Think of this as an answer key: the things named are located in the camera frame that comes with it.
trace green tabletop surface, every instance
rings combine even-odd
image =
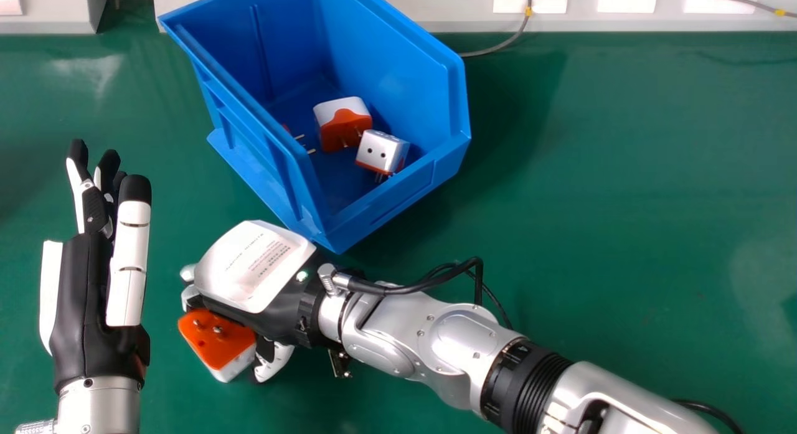
[[[64,156],[82,137],[154,187],[142,432],[498,433],[418,383],[359,364],[336,380],[321,350],[262,386],[211,377],[177,331],[177,273],[239,221],[277,221],[205,141],[194,71],[151,5],[122,4],[96,36],[0,39],[0,432],[55,415],[40,253],[76,230]],[[797,34],[530,34],[466,69],[461,172],[337,261],[407,283],[481,255],[536,343],[794,433]]]

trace blue plastic container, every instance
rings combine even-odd
[[[285,226],[333,252],[462,162],[465,66],[384,0],[201,0],[161,22],[196,68],[208,141]],[[319,149],[313,106],[348,96],[364,99],[377,130],[412,144],[407,167],[381,184],[355,165],[356,148]]]

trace black and white robotic hand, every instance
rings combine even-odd
[[[460,273],[476,280],[476,304],[424,293]],[[512,434],[717,434],[688,409],[699,406],[569,361],[501,326],[480,304],[481,274],[481,260],[471,258],[441,265],[411,286],[371,283],[328,263],[296,233],[247,221],[183,270],[182,303],[250,327],[266,341],[259,349],[328,349],[338,377],[351,377],[347,366],[355,359],[421,382],[448,405]],[[273,367],[262,378],[276,374],[288,357],[258,355],[256,377],[267,362]]]
[[[141,325],[152,192],[143,176],[119,171],[106,151],[92,177],[88,148],[70,145],[66,171],[77,235],[46,241],[39,332],[55,362],[57,418],[17,434],[139,432],[139,392],[150,361]]]

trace black ribbed joint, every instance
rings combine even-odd
[[[535,434],[556,382],[572,364],[528,340],[515,342],[487,375],[482,413],[509,434]]]

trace robotic arm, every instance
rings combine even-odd
[[[150,340],[140,324],[147,275],[151,186],[119,172],[106,151],[92,179],[88,148],[72,141],[66,170],[78,234],[46,241],[39,334],[54,358],[58,415],[17,434],[139,431],[139,392]]]
[[[353,358],[421,382],[510,434],[717,434],[678,403],[504,328],[480,304],[424,294],[472,267],[479,286],[478,258],[413,286],[371,283],[327,263],[301,236],[247,221],[183,270],[182,300],[274,345],[328,349],[337,377],[351,377]],[[255,371],[285,365],[251,360]]]

